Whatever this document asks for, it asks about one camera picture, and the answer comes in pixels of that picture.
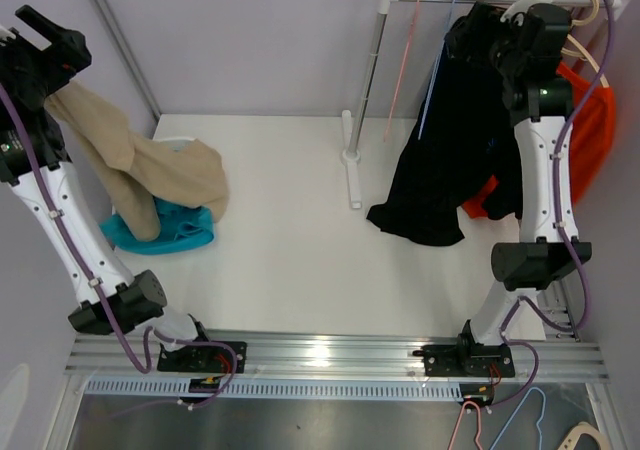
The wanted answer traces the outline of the black t shirt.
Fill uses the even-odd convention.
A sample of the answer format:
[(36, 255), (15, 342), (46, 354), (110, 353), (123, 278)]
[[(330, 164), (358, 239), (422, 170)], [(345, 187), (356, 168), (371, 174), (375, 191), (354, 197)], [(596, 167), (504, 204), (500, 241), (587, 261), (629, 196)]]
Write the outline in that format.
[(444, 48), (422, 139), (419, 115), (399, 157), (388, 197), (367, 219), (380, 231), (433, 247), (463, 240), (457, 211), (493, 175), (515, 143), (493, 68), (448, 57)]

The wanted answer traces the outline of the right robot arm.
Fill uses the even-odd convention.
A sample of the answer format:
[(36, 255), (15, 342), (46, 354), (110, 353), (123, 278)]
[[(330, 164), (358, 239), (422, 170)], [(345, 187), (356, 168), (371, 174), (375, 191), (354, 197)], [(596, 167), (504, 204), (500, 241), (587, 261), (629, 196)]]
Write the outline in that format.
[(502, 78), (520, 155), (522, 219), (518, 242), (494, 245), (494, 284), (456, 341), (417, 350), (428, 377), (514, 377), (511, 321), (592, 256), (590, 243), (579, 237), (571, 201), (573, 88), (558, 72), (570, 26), (569, 12), (551, 3), (509, 13), (477, 2), (445, 37), (452, 57), (492, 68)]

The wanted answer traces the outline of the orange t shirt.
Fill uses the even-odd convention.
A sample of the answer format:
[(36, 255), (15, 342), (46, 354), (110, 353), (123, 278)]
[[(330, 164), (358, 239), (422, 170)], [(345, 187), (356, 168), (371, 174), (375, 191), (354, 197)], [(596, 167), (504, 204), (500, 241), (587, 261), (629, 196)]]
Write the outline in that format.
[[(613, 146), (616, 104), (613, 88), (602, 80), (573, 123), (570, 137), (571, 202), (584, 197)], [(522, 217), (522, 182), (515, 143), (504, 146), (493, 175), (479, 192), (462, 204), (472, 218), (500, 220), (513, 214)]]

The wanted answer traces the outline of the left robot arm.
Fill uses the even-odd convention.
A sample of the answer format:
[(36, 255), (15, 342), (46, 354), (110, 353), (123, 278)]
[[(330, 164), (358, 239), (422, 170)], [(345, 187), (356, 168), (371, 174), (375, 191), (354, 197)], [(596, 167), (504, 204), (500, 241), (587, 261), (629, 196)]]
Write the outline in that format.
[(46, 98), (91, 65), (84, 34), (30, 5), (15, 15), (48, 44), (39, 48), (15, 28), (1, 31), (1, 181), (34, 215), (70, 276), (77, 307), (69, 323), (80, 334), (115, 336), (142, 373), (241, 373), (245, 343), (212, 341), (197, 319), (172, 311), (157, 276), (132, 274), (90, 214), (60, 127), (45, 109)]

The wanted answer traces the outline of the beige t shirt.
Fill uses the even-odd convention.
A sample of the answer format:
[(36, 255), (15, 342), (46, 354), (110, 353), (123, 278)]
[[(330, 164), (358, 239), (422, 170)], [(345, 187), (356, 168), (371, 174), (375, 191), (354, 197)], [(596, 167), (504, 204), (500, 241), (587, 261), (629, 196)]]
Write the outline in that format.
[(224, 216), (230, 189), (220, 153), (198, 139), (179, 150), (132, 130), (117, 106), (73, 81), (45, 100), (45, 109), (75, 135), (116, 212), (143, 242), (161, 232), (154, 199)]

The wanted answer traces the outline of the pink wire hanger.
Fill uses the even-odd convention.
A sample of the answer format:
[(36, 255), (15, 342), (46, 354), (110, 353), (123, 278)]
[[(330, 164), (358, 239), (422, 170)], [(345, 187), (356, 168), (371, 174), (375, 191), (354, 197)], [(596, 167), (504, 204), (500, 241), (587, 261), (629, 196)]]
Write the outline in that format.
[(385, 142), (385, 143), (390, 139), (390, 136), (391, 136), (393, 117), (394, 117), (394, 113), (395, 113), (395, 110), (396, 110), (398, 97), (399, 97), (399, 94), (400, 94), (400, 90), (401, 90), (403, 79), (404, 79), (405, 72), (406, 72), (406, 65), (407, 65), (407, 62), (408, 62), (408, 59), (409, 59), (409, 54), (410, 54), (412, 43), (413, 43), (413, 39), (414, 39), (417, 20), (419, 18), (420, 3), (421, 3), (421, 0), (415, 0), (414, 13), (413, 13), (412, 20), (410, 22), (409, 30), (408, 30), (408, 33), (407, 33), (407, 39), (406, 39), (406, 43), (405, 43), (405, 47), (404, 47), (404, 52), (403, 52), (403, 55), (402, 55), (401, 66), (400, 66), (399, 73), (398, 73), (398, 76), (397, 76), (397, 79), (396, 79), (396, 85), (395, 85), (395, 88), (394, 88), (394, 94), (393, 94), (393, 98), (392, 98), (392, 101), (391, 101), (391, 106), (390, 106), (390, 110), (389, 110), (389, 114), (388, 114), (388, 118), (387, 118), (386, 128), (385, 128), (385, 131), (384, 131), (384, 134), (383, 134), (383, 142)]

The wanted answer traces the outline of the blue wire hanger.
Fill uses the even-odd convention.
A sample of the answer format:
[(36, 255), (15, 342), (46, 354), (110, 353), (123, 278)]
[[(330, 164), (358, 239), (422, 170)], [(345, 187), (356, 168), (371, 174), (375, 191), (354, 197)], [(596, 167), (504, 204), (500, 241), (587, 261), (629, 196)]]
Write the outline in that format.
[(437, 53), (437, 55), (436, 55), (436, 57), (434, 59), (434, 62), (433, 62), (432, 68), (431, 68), (429, 84), (428, 84), (428, 87), (427, 87), (427, 92), (426, 92), (426, 96), (425, 96), (425, 100), (424, 100), (424, 106), (422, 108), (421, 115), (420, 115), (420, 121), (419, 121), (420, 124), (419, 124), (419, 130), (418, 130), (418, 141), (420, 141), (422, 139), (422, 135), (423, 135), (423, 132), (424, 132), (426, 117), (428, 115), (430, 103), (431, 103), (431, 100), (432, 100), (432, 97), (433, 97), (434, 88), (435, 88), (437, 77), (438, 77), (438, 73), (439, 73), (440, 62), (441, 62), (442, 54), (443, 54), (444, 48), (445, 48), (445, 37), (446, 37), (446, 34), (447, 34), (448, 30), (451, 27), (451, 21), (452, 21), (452, 18), (453, 18), (453, 13), (454, 13), (454, 8), (455, 8), (455, 5), (456, 5), (456, 1), (457, 0), (451, 0), (450, 6), (449, 6), (448, 15), (447, 15), (447, 18), (445, 20), (444, 27), (443, 27), (443, 32), (442, 32), (441, 39), (440, 39), (440, 47), (439, 47), (438, 53)]

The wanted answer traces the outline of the teal t shirt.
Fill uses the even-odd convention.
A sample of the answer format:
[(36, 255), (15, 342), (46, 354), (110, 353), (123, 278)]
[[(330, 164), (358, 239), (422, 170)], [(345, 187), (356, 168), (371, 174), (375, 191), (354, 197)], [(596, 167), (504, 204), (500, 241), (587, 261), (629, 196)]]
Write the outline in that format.
[(205, 207), (188, 208), (156, 201), (160, 233), (151, 241), (134, 237), (119, 214), (100, 224), (103, 234), (121, 250), (139, 255), (163, 255), (195, 250), (215, 239), (214, 220)]

